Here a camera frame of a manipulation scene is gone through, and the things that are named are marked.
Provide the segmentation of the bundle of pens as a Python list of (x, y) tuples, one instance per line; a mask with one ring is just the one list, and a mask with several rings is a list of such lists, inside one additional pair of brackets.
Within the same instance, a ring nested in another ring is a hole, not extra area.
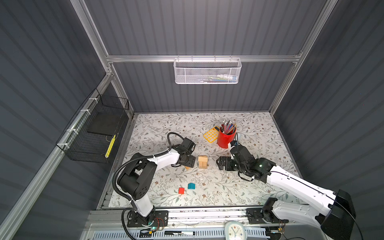
[(221, 133), (225, 135), (232, 135), (236, 131), (236, 124), (233, 121), (223, 121), (220, 125), (220, 131)]

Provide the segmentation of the white alarm clock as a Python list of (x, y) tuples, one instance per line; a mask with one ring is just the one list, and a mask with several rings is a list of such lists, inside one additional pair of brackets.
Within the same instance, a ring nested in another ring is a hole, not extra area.
[(229, 221), (225, 224), (226, 240), (246, 240), (247, 233), (244, 226), (237, 221)]

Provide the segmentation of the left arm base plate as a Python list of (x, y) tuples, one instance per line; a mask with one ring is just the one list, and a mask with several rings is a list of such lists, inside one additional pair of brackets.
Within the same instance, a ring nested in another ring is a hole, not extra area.
[(127, 216), (127, 227), (166, 227), (168, 225), (168, 211), (152, 211), (147, 217), (141, 216), (139, 213), (130, 211)]

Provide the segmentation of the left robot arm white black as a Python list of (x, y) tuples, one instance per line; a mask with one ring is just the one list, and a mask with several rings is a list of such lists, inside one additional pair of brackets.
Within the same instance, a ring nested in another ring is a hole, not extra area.
[(183, 138), (181, 144), (172, 145), (161, 153), (144, 156), (136, 153), (130, 160), (122, 164), (113, 175), (113, 189), (121, 197), (126, 198), (134, 211), (143, 218), (154, 212), (147, 192), (155, 173), (171, 165), (185, 165), (192, 156), (195, 143)]

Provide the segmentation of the yellow marker pen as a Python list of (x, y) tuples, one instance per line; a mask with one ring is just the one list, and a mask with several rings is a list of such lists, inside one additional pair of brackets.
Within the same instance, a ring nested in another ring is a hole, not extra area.
[(107, 148), (107, 151), (105, 153), (105, 158), (108, 159), (110, 157), (110, 154), (113, 150), (113, 147), (114, 147), (114, 144), (115, 144), (115, 141), (116, 141), (116, 135), (113, 135), (113, 137), (111, 138), (111, 140), (109, 141), (109, 146)]

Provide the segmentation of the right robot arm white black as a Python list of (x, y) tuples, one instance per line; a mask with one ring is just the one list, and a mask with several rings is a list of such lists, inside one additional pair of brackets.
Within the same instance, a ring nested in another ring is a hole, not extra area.
[(286, 203), (269, 197), (263, 207), (247, 211), (249, 222), (263, 220), (268, 224), (299, 222), (319, 228), (333, 240), (351, 238), (356, 223), (356, 211), (349, 193), (337, 193), (311, 184), (266, 158), (255, 158), (246, 147), (232, 141), (230, 156), (219, 157), (216, 164), (221, 171), (237, 172), (245, 181), (261, 181), (276, 186), (306, 204)]

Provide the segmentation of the markers in white basket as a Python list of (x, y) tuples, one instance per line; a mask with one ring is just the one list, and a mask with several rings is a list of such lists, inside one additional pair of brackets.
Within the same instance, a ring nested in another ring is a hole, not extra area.
[(237, 84), (238, 81), (238, 76), (236, 75), (216, 75), (200, 79), (200, 82), (210, 84)]

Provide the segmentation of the yellow calculator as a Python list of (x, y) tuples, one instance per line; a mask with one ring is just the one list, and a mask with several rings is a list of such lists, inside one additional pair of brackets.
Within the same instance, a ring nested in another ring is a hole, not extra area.
[(209, 131), (207, 131), (205, 134), (203, 134), (203, 137), (209, 142), (213, 143), (217, 140), (220, 133), (220, 128), (218, 126), (213, 127)]

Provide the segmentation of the teal block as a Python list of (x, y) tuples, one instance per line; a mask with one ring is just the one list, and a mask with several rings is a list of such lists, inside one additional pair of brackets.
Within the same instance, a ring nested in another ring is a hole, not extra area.
[(189, 183), (188, 184), (188, 189), (189, 190), (194, 190), (196, 188), (196, 185), (194, 183)]

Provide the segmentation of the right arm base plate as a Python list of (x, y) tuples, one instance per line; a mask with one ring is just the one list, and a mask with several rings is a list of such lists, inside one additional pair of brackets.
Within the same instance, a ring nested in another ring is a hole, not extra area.
[(279, 219), (272, 210), (264, 209), (264, 207), (247, 208), (246, 216), (250, 224), (287, 224), (289, 220)]

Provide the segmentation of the red pencil cup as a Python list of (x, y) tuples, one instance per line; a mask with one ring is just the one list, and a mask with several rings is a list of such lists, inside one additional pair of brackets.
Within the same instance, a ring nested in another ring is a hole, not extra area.
[(236, 136), (236, 128), (230, 131), (229, 134), (225, 134), (222, 131), (219, 131), (219, 135), (217, 138), (218, 146), (223, 149), (227, 149), (228, 144), (230, 144), (230, 142), (232, 142), (235, 139), (235, 136)]

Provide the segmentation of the aluminium rail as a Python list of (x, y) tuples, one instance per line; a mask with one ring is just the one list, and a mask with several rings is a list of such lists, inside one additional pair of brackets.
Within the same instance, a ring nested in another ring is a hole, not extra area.
[[(169, 226), (178, 224), (194, 225), (204, 223), (219, 223), (225, 221), (240, 221), (249, 223), (249, 216), (261, 216), (262, 205), (237, 207), (175, 207), (157, 208), (156, 212), (167, 211), (163, 217)], [(86, 226), (92, 224), (120, 224), (123, 209), (107, 209), (91, 211)]]

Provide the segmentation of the grooved light wood block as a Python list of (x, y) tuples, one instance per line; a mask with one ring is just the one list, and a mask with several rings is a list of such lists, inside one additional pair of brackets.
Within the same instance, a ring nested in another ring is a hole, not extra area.
[(208, 163), (208, 156), (199, 156), (198, 157), (198, 162), (199, 164), (207, 164)]

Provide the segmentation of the black foam pad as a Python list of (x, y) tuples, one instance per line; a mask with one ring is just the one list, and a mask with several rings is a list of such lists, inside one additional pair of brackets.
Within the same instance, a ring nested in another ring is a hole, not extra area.
[(112, 137), (124, 122), (122, 115), (97, 113), (87, 128), (87, 133)]

